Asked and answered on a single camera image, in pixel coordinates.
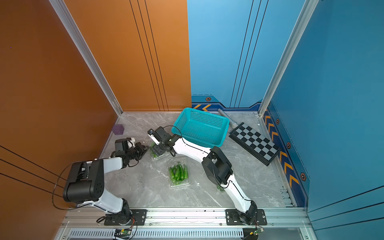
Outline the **clear plastic pepper container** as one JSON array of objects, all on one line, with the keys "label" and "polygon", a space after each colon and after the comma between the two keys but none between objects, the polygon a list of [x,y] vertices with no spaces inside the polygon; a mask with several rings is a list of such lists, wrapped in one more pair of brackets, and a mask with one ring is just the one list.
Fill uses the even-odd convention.
[{"label": "clear plastic pepper container", "polygon": [[153,161],[157,161],[169,155],[169,152],[161,149],[159,145],[152,143],[150,146],[150,155]]}]

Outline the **teal plastic mesh basket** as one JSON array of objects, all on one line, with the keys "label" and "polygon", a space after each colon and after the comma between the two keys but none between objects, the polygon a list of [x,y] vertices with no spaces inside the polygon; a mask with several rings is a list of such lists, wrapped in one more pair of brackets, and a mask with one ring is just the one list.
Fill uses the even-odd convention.
[{"label": "teal plastic mesh basket", "polygon": [[225,117],[185,108],[173,124],[172,133],[196,145],[213,148],[223,145],[228,129],[229,120]]}]

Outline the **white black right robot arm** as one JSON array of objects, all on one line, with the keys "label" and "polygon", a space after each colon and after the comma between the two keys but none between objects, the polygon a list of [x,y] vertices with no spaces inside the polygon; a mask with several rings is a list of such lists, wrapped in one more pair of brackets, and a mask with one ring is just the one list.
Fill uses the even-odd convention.
[{"label": "white black right robot arm", "polygon": [[246,225],[257,223],[257,204],[240,187],[232,164],[220,148],[199,146],[189,142],[181,134],[170,135],[163,127],[148,130],[148,135],[161,150],[172,155],[189,157],[202,164],[207,178],[223,188],[231,198],[241,222]]}]

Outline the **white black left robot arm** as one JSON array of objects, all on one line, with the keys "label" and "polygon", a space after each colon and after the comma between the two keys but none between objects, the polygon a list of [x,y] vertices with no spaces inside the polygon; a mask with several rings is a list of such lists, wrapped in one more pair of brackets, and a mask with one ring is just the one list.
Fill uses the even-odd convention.
[{"label": "white black left robot arm", "polygon": [[130,167],[132,160],[139,162],[147,150],[148,146],[133,139],[121,139],[110,158],[73,163],[63,190],[64,200],[78,208],[92,206],[103,211],[105,216],[97,219],[98,224],[133,226],[136,220],[127,200],[105,189],[105,174]]}]

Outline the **purple embossed cube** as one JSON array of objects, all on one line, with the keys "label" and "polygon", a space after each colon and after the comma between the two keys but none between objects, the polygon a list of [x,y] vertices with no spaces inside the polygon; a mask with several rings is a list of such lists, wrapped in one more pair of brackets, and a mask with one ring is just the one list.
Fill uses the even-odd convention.
[{"label": "purple embossed cube", "polygon": [[115,124],[113,126],[113,129],[112,129],[112,132],[114,133],[114,135],[116,136],[121,136],[124,134],[124,131],[125,131],[125,128],[122,124]]}]

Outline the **clear middle pepper container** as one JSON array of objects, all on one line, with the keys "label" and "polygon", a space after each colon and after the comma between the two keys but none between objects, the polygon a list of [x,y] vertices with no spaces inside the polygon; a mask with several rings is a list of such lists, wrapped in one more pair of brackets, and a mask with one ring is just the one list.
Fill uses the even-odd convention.
[{"label": "clear middle pepper container", "polygon": [[167,174],[171,188],[190,185],[190,173],[187,157],[177,157],[167,162]]}]

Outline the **grey cylinder rod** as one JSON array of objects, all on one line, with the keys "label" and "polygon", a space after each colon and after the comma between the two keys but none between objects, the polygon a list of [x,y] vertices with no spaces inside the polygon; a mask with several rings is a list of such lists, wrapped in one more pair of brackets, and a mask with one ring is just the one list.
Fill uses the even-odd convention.
[{"label": "grey cylinder rod", "polygon": [[218,109],[218,112],[221,116],[225,117],[226,119],[229,120],[229,126],[232,128],[232,129],[235,129],[238,127],[238,124],[233,121],[222,109]]}]

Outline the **clear right pepper container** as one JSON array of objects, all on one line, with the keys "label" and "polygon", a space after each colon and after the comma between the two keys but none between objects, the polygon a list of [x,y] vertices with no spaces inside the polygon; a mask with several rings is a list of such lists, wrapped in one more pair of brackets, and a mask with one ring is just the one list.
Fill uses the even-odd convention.
[{"label": "clear right pepper container", "polygon": [[224,192],[225,189],[221,185],[217,185],[217,191],[218,192]]}]

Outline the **green circuit board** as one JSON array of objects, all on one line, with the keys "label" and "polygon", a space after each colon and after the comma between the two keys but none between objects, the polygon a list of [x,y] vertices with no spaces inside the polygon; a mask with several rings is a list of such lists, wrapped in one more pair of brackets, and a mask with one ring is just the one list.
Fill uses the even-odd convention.
[{"label": "green circuit board", "polygon": [[132,236],[132,229],[115,229],[114,240],[129,240]]}]

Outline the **black white chessboard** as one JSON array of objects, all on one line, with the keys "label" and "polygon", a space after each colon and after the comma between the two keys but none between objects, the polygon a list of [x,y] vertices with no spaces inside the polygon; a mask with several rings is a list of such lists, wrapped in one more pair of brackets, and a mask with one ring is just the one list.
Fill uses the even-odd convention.
[{"label": "black white chessboard", "polygon": [[280,153],[281,148],[245,123],[233,129],[229,137],[268,166]]}]

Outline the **small circuit board right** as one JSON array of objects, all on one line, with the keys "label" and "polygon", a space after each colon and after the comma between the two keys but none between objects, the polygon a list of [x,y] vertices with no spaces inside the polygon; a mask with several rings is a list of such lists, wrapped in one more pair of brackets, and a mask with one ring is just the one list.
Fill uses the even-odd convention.
[{"label": "small circuit board right", "polygon": [[257,227],[257,228],[255,229],[255,234],[256,234],[256,235],[259,235],[259,234],[263,233],[264,231],[265,231],[264,228],[262,228],[262,227]]}]

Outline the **aluminium corner post left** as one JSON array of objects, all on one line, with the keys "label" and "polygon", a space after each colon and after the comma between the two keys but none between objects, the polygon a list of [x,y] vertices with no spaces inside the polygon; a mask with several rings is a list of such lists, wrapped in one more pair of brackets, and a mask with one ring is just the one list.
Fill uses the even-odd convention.
[{"label": "aluminium corner post left", "polygon": [[62,0],[50,0],[49,1],[53,9],[55,10],[60,21],[64,25],[66,31],[77,47],[79,53],[83,57],[85,63],[111,104],[113,110],[117,116],[121,116],[123,109],[118,102],[111,86],[109,85],[103,71],[101,70],[97,60],[95,59],[91,49],[89,48],[85,38],[83,37],[78,25],[76,24],[74,18],[72,17],[66,3]]}]

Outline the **aluminium corner post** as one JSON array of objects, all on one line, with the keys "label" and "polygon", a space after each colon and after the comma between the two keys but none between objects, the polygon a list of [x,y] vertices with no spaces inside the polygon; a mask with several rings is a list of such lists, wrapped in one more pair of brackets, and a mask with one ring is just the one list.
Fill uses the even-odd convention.
[{"label": "aluminium corner post", "polygon": [[270,84],[266,90],[265,96],[259,108],[259,116],[263,117],[267,107],[269,106],[277,87],[291,61],[291,58],[307,28],[307,25],[319,3],[319,0],[306,0],[295,23],[295,26],[291,32],[291,35],[287,41],[283,54],[279,60],[274,75],[270,81]]},{"label": "aluminium corner post", "polygon": [[50,0],[49,1],[53,9],[55,10],[60,21],[64,25],[66,31],[77,47],[79,53],[83,57],[85,63],[111,104],[113,110],[117,116],[121,116],[123,109],[118,102],[111,86],[109,85],[103,71],[101,70],[97,60],[95,59],[91,49],[89,48],[85,38],[83,37],[78,25],[76,24],[74,18],[72,17],[66,3],[62,0]]}]

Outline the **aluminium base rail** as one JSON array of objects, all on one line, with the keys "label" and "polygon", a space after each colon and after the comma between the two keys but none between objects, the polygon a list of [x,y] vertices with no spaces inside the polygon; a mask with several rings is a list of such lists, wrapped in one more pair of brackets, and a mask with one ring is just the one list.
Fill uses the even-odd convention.
[{"label": "aluminium base rail", "polygon": [[[93,208],[66,214],[56,240],[113,240],[115,229],[132,229],[130,240],[315,240],[303,208],[258,210],[257,223],[246,225],[229,208],[136,208],[133,226],[106,226]],[[264,232],[256,235],[257,227]]]}]

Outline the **aluminium corner post right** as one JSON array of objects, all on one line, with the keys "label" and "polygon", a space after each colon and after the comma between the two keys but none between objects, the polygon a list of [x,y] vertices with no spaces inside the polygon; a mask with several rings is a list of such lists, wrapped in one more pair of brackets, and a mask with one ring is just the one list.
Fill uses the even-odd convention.
[{"label": "aluminium corner post right", "polygon": [[287,41],[283,54],[279,60],[274,75],[270,81],[270,84],[266,90],[265,96],[259,108],[259,116],[263,117],[267,107],[269,106],[277,87],[291,61],[291,58],[307,28],[307,25],[319,3],[319,0],[306,0],[295,23],[295,26],[291,32],[291,35]]}]

